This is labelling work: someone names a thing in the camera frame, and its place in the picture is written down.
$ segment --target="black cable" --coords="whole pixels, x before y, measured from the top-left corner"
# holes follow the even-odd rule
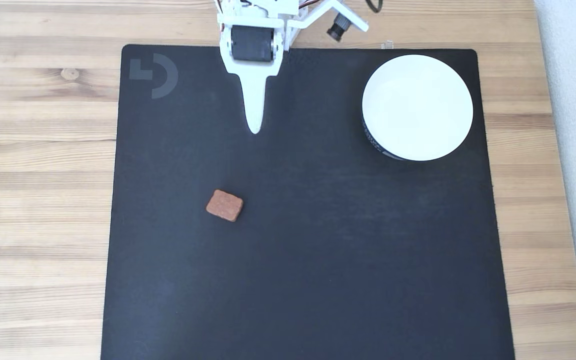
[[[377,2],[377,7],[375,7],[372,0],[366,0],[366,4],[368,4],[368,7],[370,8],[370,10],[372,10],[372,12],[378,13],[382,11],[382,6],[384,6],[384,0],[379,0]]]

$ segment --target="cable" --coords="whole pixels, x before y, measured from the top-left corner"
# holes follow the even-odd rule
[[[303,8],[303,7],[307,7],[309,5],[313,5],[314,3],[317,3],[319,0],[306,0],[304,2],[302,2],[301,4],[299,4],[299,9]]]
[[[303,7],[307,7],[309,5],[313,5],[314,3],[317,3],[319,1],[320,0],[306,0],[306,1],[302,2],[301,4],[299,4],[299,9],[301,9]],[[368,4],[368,7],[370,8],[370,10],[372,10],[372,12],[378,13],[378,12],[382,11],[382,6],[384,6],[384,0],[378,0],[377,6],[375,6],[373,4],[372,0],[366,0],[366,4]]]
[[[370,8],[370,10],[372,10],[372,12],[378,13],[382,11],[382,6],[384,6],[384,0],[379,0],[377,2],[377,7],[375,7],[372,0],[366,0],[366,4],[368,4],[368,7]]]

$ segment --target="logo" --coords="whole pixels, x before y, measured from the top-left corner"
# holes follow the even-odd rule
[[[175,63],[165,55],[154,53],[152,55],[152,62],[160,64],[166,71],[166,80],[158,87],[152,89],[151,99],[163,98],[170,94],[171,91],[177,86],[179,80],[179,71]],[[130,59],[130,80],[153,80],[153,71],[142,69],[142,59]]]

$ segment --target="brown sponge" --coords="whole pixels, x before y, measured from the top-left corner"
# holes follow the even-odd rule
[[[233,194],[216,189],[206,205],[206,211],[227,221],[237,220],[244,201]]]

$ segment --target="wood knot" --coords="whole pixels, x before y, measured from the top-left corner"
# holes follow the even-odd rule
[[[80,72],[76,68],[65,68],[61,71],[61,77],[66,80],[75,80],[80,77]]]

